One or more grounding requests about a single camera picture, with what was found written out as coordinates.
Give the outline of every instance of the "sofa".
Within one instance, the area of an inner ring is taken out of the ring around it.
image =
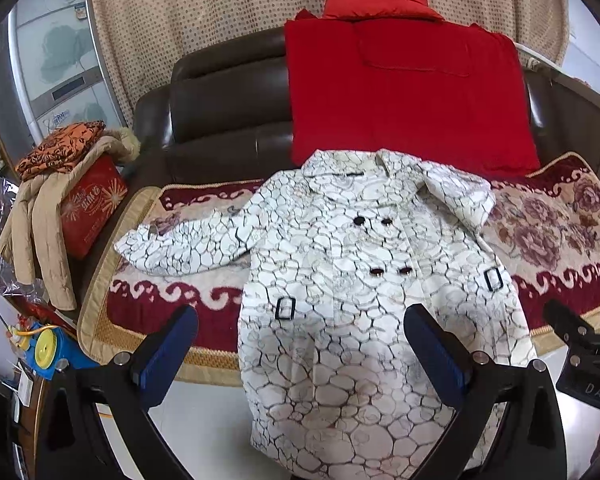
[[[545,65],[525,69],[524,77],[541,163],[574,151],[600,176],[600,95]],[[87,257],[70,261],[78,305],[137,190],[268,178],[295,167],[283,29],[187,54],[174,65],[169,84],[140,98],[133,127],[142,149],[123,173],[129,188],[125,201]],[[79,311],[67,314],[77,319]]]

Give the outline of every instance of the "metal screw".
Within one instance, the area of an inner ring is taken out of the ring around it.
[[[129,352],[119,352],[113,356],[113,362],[118,366],[126,365],[131,359]]]
[[[485,354],[482,350],[474,352],[472,354],[472,357],[474,358],[474,362],[478,363],[479,365],[485,365],[489,362],[489,356]]]
[[[540,359],[534,359],[533,366],[538,372],[544,372],[546,370],[546,364],[544,364],[544,361],[541,361]]]
[[[56,372],[64,372],[69,367],[69,361],[64,357],[56,362]]]

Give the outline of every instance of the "beige curtain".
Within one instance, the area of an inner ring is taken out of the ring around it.
[[[566,0],[429,0],[446,19],[507,34],[558,63],[569,38]],[[136,101],[170,80],[185,54],[277,27],[324,0],[93,0],[114,91],[129,124]]]

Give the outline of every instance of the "red gift box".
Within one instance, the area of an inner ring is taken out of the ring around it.
[[[66,252],[84,258],[126,195],[126,184],[109,155],[101,156],[62,200]]]

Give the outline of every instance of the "beige jacket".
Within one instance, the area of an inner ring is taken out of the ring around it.
[[[109,130],[71,173],[40,174],[18,189],[0,235],[0,256],[13,264],[16,278],[27,285],[36,277],[37,259],[49,300],[59,310],[76,308],[62,235],[62,199],[102,154],[109,153],[116,162],[129,162],[138,152],[138,140],[131,130]]]

